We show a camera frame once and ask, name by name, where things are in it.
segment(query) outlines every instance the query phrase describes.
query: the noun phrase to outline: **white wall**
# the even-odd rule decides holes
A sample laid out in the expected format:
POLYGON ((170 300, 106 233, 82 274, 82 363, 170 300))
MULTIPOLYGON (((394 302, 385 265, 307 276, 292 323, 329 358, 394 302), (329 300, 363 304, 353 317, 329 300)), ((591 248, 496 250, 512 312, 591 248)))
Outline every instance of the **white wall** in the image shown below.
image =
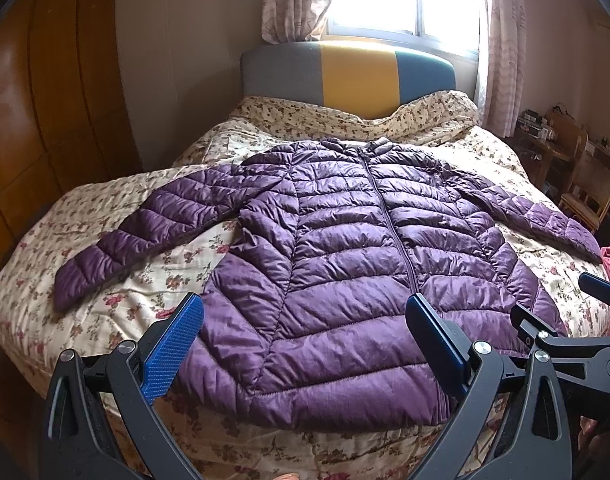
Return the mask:
POLYGON ((610 29, 597 26, 594 41, 598 55, 594 58, 590 133, 610 140, 610 29))
POLYGON ((239 57, 261 43, 261 0, 116 0, 116 39, 132 133, 162 168, 241 97, 239 57))
POLYGON ((520 109, 547 112, 562 101, 581 123, 591 120, 594 21, 598 0, 525 0, 527 53, 520 109))

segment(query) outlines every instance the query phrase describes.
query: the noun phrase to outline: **bed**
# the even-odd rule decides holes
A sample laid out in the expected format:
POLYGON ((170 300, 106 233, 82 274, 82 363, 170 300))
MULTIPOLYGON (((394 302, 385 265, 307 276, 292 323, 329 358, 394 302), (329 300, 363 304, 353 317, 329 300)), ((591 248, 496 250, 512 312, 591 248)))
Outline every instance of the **bed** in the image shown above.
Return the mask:
MULTIPOLYGON (((65 316, 53 312, 51 300, 54 274, 70 256, 116 227, 152 190, 206 165, 240 162, 302 138, 387 136, 554 207, 529 183, 515 153, 476 125, 474 105, 453 91, 453 68, 439 58, 365 44, 301 43, 252 51, 243 56, 242 72, 247 97, 172 168, 70 191, 27 232, 0 272, 0 345, 42 396, 64 348, 82 355, 108 352, 125 338, 140 338, 186 292, 202 291, 237 237, 236 220, 149 258, 65 316)), ((581 272, 602 276, 602 268, 498 226, 554 299, 569 334, 604 333, 608 307, 581 294, 577 285, 581 272)), ((126 459, 143 468, 111 397, 106 404, 126 459)), ((324 480, 406 478, 441 431, 440 426, 361 434, 259 428, 205 408, 178 384, 155 406, 209 479, 271 479, 288 472, 324 480)), ((499 399, 466 470, 484 459, 501 412, 499 399)))

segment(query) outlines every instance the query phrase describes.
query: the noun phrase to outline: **jacket sleeve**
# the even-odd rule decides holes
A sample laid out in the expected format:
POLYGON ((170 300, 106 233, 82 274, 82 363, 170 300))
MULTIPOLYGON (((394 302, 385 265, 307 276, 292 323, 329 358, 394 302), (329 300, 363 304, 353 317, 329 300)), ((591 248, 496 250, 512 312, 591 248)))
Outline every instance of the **jacket sleeve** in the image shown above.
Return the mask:
POLYGON ((65 312, 87 294, 124 275, 147 256, 198 236, 278 184, 287 173, 285 155, 270 164, 224 165, 196 171, 154 190, 121 222, 67 261, 54 279, 54 308, 65 312))
POLYGON ((447 183, 464 198, 476 203, 495 220, 564 250, 573 250, 600 263, 600 247, 594 236, 576 220, 544 204, 508 192, 483 176, 467 171, 446 171, 447 183))

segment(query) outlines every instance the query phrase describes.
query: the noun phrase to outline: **purple puffer jacket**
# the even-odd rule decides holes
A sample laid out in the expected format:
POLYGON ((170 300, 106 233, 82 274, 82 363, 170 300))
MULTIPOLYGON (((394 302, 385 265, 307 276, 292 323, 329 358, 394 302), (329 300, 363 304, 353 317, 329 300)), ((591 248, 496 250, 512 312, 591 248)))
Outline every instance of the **purple puffer jacket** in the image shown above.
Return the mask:
POLYGON ((328 139, 155 190, 58 270, 56 308, 236 213, 241 238, 205 285, 205 325, 179 376, 200 402, 263 426, 447 420, 450 403, 405 325, 416 291, 502 352, 526 350, 509 319, 517 302, 563 335, 552 299, 492 218, 600 261, 577 222, 485 178, 415 148, 328 139))

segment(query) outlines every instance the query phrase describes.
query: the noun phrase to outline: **floral bedspread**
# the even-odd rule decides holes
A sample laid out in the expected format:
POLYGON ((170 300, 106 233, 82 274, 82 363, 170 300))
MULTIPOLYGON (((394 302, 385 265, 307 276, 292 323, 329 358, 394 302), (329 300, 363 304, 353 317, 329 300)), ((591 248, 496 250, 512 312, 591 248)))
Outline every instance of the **floral bedspread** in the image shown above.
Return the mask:
MULTIPOLYGON (((81 186, 62 197, 22 239, 0 273, 0 344, 44 396, 63 349, 92 355, 108 352, 125 338, 140 338, 151 323, 167 317, 186 292, 203 290, 210 271, 237 237, 236 220, 221 222, 185 245, 148 259, 125 281, 110 283, 65 316, 52 311, 58 267, 114 229, 155 188, 202 165, 237 163, 285 140, 386 136, 424 146, 456 167, 475 170, 506 189, 553 206, 528 182, 515 153, 475 124, 476 108, 459 92, 437 92, 376 121, 315 105, 246 98, 174 168, 81 186)), ((499 227, 553 297, 569 333, 602 334, 609 309, 581 294, 577 286, 581 272, 602 276, 602 268, 499 227)), ((111 396, 106 405, 126 459, 142 470, 111 396)), ((202 407, 177 384, 157 399, 155 407, 197 469, 214 480, 271 479, 288 472, 301 479, 406 478, 441 430, 434 426, 327 434, 259 428, 202 407)), ((501 410, 499 399, 464 470, 484 459, 501 410)))

